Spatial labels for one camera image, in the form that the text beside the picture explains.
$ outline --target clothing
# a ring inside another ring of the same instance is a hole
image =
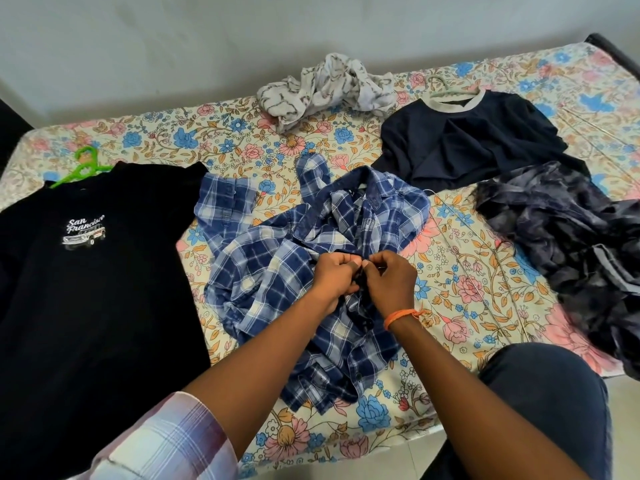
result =
[[[295,126],[304,116],[343,101],[356,111],[386,116],[396,103],[393,81],[391,72],[369,74],[357,59],[327,54],[324,62],[303,68],[300,80],[287,76],[258,89],[258,104],[278,119],[279,133]]]
[[[607,387],[578,355],[549,344],[509,345],[491,358],[478,378],[590,479],[611,478]],[[449,440],[422,476],[422,480],[468,478]]]
[[[118,163],[0,213],[0,477],[84,471],[208,369],[175,249],[206,171]]]
[[[207,241],[214,250],[228,243],[211,265],[205,300],[241,344],[309,290],[320,254],[343,251],[368,257],[381,250],[399,251],[429,218],[424,192],[393,175],[362,166],[331,183],[324,157],[316,153],[300,157],[296,172],[304,203],[251,228],[246,202],[254,196],[249,186],[240,181],[222,186],[220,177],[207,175],[200,190],[196,215]],[[232,187],[234,192],[218,193]],[[240,230],[244,232],[232,235]],[[300,357],[281,397],[293,410],[309,400],[320,413],[337,398],[354,403],[398,348],[366,290],[341,298]]]
[[[457,98],[462,101],[419,99],[391,115],[382,124],[382,154],[372,167],[434,192],[548,161],[589,176],[583,161],[564,154],[567,145],[555,126],[526,99],[484,90]]]
[[[476,210],[521,247],[573,325],[640,379],[640,201],[550,162],[481,182]]]
[[[194,396],[176,392],[103,448],[75,480],[237,478],[233,446]]]

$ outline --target floral bedsheet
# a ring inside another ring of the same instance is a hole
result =
[[[640,85],[603,51],[578,43],[530,54],[401,73],[397,104],[437,89],[437,73],[462,88],[516,92],[559,128],[569,153],[588,162],[594,182],[613,198],[640,198]],[[277,134],[254,97],[34,130],[22,139],[0,180],[0,209],[76,166],[73,152],[99,149],[116,161],[188,165],[260,180],[255,222],[300,202],[294,159],[322,153],[337,178],[380,154],[381,121],[336,106]],[[527,259],[474,212],[472,187],[431,198],[431,218],[403,251],[418,270],[415,298],[422,324],[471,370],[496,350],[529,340],[581,355],[598,373],[620,364],[572,330],[556,297]],[[204,304],[210,251],[194,224],[177,243],[198,307],[211,362],[235,347]],[[307,462],[358,458],[439,428],[406,354],[400,351],[356,404],[337,401],[318,414],[312,404],[290,411],[278,400],[241,460],[241,475]]]

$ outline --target blue plaid shirt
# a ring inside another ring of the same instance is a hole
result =
[[[399,251],[429,217],[425,193],[389,173],[362,166],[331,183],[317,153],[296,172],[303,203],[253,227],[251,181],[203,179],[195,214],[215,256],[205,299],[241,344],[309,290],[320,254]],[[398,348],[364,287],[321,323],[282,398],[294,411],[309,399],[320,413],[337,398],[354,403]]]

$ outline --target orange wristband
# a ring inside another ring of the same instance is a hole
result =
[[[417,319],[419,316],[419,313],[417,310],[398,310],[396,312],[393,312],[387,318],[385,318],[385,323],[384,323],[385,330],[389,330],[389,325],[391,325],[391,323],[398,320],[398,318],[402,318],[407,315],[412,315],[414,318]]]

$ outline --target pale green hanger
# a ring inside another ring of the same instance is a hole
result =
[[[108,165],[105,165],[105,166],[98,165],[98,150],[96,150],[92,146],[85,146],[84,148],[80,148],[74,154],[74,158],[76,160],[80,160],[80,157],[85,152],[91,153],[91,160],[87,161],[86,163],[81,163],[80,165],[78,165],[76,169],[73,170],[73,172],[69,173],[68,176],[62,178],[61,180],[53,184],[51,186],[52,189],[56,188],[58,185],[61,185],[61,184],[76,182],[78,180],[84,180],[85,178],[92,177],[97,173],[100,173],[103,171],[109,171],[113,168],[112,166],[108,166]]]
[[[452,89],[450,87],[449,83],[447,83],[447,81],[444,80],[444,78],[442,76],[440,76],[440,75],[436,75],[436,74],[428,75],[426,77],[426,81],[430,80],[430,79],[439,80],[442,83],[442,85],[444,86],[444,90],[443,91],[437,91],[437,92],[429,94],[430,98],[440,98],[440,97],[443,97],[443,96],[456,96],[456,95],[477,96],[478,94],[480,94],[480,89],[476,89],[475,91],[464,91],[462,89],[455,89],[455,88]]]

